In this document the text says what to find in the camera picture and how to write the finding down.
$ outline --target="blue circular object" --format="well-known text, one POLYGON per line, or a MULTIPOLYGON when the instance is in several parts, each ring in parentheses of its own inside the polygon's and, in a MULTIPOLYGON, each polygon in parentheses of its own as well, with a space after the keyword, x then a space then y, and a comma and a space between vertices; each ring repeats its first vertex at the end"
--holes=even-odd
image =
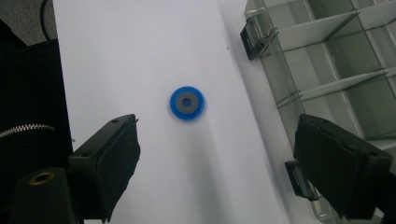
POLYGON ((170 106, 172 113, 179 119, 192 120, 198 118, 205 108, 205 98, 194 87, 185 86, 174 91, 170 106))

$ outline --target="blue ring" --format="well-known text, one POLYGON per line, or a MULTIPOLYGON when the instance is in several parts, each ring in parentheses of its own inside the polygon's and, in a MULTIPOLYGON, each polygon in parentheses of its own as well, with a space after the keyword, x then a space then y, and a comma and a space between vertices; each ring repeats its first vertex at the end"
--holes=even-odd
POLYGON ((178 119, 183 119, 183 120, 196 119, 202 114, 202 112, 205 109, 205 97, 201 94, 200 91, 198 91, 194 87, 190 87, 190 86, 181 87, 181 88, 175 90, 174 93, 172 94, 171 100, 170 100, 170 106, 171 106, 172 113, 178 119), (177 97, 184 92, 191 92, 198 98, 198 107, 193 112, 191 112, 189 114, 183 114, 181 111, 179 111, 177 109, 177 106, 176 106, 177 97))

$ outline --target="floor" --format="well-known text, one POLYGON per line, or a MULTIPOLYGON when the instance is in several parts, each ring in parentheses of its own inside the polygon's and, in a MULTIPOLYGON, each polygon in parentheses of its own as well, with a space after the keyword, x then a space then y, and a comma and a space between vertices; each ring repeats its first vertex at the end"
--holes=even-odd
MULTIPOLYGON (((0 0, 0 19, 28 46, 46 41, 40 26, 42 1, 0 0)), ((44 21, 49 38, 57 38, 52 0, 46 4, 44 21)))

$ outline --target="black cable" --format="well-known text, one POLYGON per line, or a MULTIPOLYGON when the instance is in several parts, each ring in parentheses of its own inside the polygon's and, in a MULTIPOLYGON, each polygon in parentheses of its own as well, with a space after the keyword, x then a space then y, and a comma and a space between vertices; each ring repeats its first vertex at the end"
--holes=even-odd
POLYGON ((43 2, 41 3, 40 24, 41 24, 41 30, 43 31, 44 37, 46 37, 47 40, 50 40, 50 36, 46 30, 46 24, 44 23, 44 9, 46 8, 47 2, 48 2, 48 0, 43 0, 43 2))

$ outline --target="metal zipper teeth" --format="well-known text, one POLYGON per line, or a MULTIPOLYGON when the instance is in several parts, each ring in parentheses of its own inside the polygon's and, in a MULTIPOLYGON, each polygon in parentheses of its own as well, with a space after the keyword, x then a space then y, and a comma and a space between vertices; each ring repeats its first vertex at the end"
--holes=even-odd
POLYGON ((20 126, 16 126, 16 127, 7 129, 3 132, 0 132, 0 138, 7 137, 14 133, 22 133, 22 132, 32 131, 32 130, 49 130, 49 131, 55 132, 55 128, 50 125, 32 123, 32 124, 23 124, 20 126))

